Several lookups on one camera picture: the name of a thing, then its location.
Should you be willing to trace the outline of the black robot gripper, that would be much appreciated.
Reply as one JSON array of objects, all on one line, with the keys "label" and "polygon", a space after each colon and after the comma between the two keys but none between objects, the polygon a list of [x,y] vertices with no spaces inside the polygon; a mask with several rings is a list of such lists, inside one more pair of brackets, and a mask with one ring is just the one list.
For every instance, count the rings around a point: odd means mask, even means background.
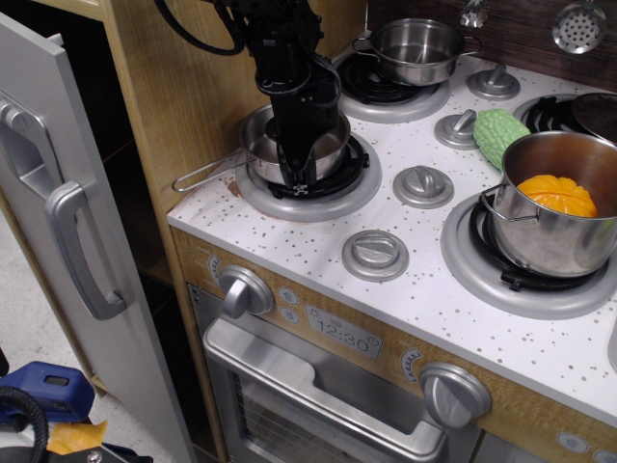
[{"label": "black robot gripper", "polygon": [[282,181],[293,196],[306,196],[317,181],[314,145],[338,127],[341,83],[332,62],[290,42],[255,48],[255,83],[274,111]]}]

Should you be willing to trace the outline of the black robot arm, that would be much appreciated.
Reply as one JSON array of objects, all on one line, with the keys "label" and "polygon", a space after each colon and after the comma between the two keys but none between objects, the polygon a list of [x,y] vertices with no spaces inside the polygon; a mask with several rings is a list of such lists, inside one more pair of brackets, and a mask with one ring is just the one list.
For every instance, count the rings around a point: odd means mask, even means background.
[{"label": "black robot arm", "polygon": [[255,83],[270,98],[282,181],[295,195],[317,182],[315,143],[338,126],[341,84],[316,48],[321,17],[307,1],[232,1],[232,17],[255,60]]}]

